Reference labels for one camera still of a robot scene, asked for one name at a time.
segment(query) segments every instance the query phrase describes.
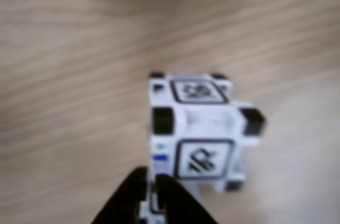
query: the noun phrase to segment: wooden table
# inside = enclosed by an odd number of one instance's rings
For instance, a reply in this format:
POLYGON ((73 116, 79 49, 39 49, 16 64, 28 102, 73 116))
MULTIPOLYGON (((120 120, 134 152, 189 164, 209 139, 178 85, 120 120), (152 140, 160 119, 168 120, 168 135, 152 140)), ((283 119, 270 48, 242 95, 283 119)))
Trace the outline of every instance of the wooden table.
POLYGON ((3 224, 90 223, 148 159, 151 70, 222 72, 269 119, 219 223, 340 223, 340 0, 0 0, 3 224))

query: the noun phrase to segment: black edge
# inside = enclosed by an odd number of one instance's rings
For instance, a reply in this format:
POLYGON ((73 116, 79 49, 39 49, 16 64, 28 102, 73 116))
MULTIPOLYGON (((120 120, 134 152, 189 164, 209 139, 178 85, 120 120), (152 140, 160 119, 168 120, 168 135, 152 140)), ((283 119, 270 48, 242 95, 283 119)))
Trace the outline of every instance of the black edge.
POLYGON ((165 74, 163 72, 151 72, 150 73, 150 78, 162 79, 164 77, 165 77, 165 74))
POLYGON ((243 134, 246 136, 259 136, 264 130, 266 119, 256 108, 241 108, 243 117, 246 119, 246 126, 243 134))
POLYGON ((210 74, 210 76, 218 80, 228 80, 228 77, 225 76, 224 74, 213 73, 213 74, 210 74))
POLYGON ((152 131, 154 135, 172 135, 174 123, 174 112, 171 107, 152 108, 152 131))

